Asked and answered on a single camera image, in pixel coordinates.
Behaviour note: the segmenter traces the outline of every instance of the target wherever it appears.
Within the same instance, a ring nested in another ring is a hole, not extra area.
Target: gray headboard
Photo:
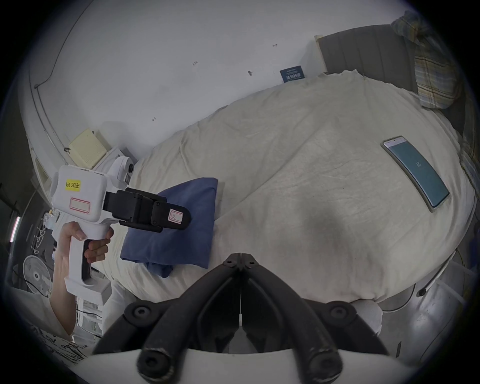
[[[390,25],[349,29],[317,40],[328,73],[356,69],[371,79],[418,92],[415,81],[415,44],[397,35]],[[452,126],[463,132],[465,97],[440,110]]]

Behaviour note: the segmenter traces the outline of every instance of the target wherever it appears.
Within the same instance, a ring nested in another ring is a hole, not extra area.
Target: white duvet
[[[381,148],[403,135],[451,196],[431,213]],[[219,180],[212,269],[251,253],[303,298],[382,300],[440,265],[465,235],[475,204],[457,134],[416,95],[355,72],[282,84],[238,100],[159,144],[131,187],[158,193],[198,177]],[[122,261],[116,225],[96,267],[151,301],[180,296],[206,270],[168,278]]]

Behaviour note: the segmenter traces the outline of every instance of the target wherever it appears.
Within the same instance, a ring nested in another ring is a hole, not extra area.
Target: smartphone
[[[400,165],[433,212],[450,195],[438,173],[403,136],[382,142],[382,147]]]

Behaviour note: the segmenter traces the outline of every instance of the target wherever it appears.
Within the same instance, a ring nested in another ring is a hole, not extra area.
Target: finger
[[[108,247],[106,245],[104,245],[103,247],[100,247],[96,250],[90,250],[90,249],[87,249],[84,253],[84,256],[87,258],[87,259],[94,259],[96,258],[97,256],[100,256],[100,255],[103,255],[105,253],[108,252]]]
[[[80,229],[80,225],[76,221],[63,224],[61,234],[65,237],[73,236],[77,240],[85,240],[87,238],[87,235]]]
[[[97,261],[102,261],[102,260],[105,260],[105,255],[100,255],[100,256],[96,256],[96,257],[92,257],[90,259],[87,259],[87,263],[91,264],[91,263],[95,263]]]
[[[88,244],[88,249],[94,251],[100,247],[103,247],[105,244],[110,244],[110,239],[103,239],[103,240],[92,240]]]
[[[114,232],[113,232],[113,228],[110,227],[110,228],[108,229],[106,238],[107,238],[107,239],[111,239],[112,236],[113,236],[113,233],[114,233]]]

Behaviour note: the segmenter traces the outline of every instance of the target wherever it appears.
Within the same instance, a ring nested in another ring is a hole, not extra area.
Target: human hand
[[[80,241],[83,241],[87,238],[84,232],[80,229],[78,223],[75,221],[63,224],[60,231],[56,255],[60,256],[66,261],[68,260],[70,254],[70,240],[72,236]],[[108,252],[107,244],[110,243],[112,236],[113,229],[109,228],[105,239],[90,241],[88,244],[88,249],[84,253],[84,256],[87,258],[87,262],[89,264],[96,261],[105,260],[105,254]]]

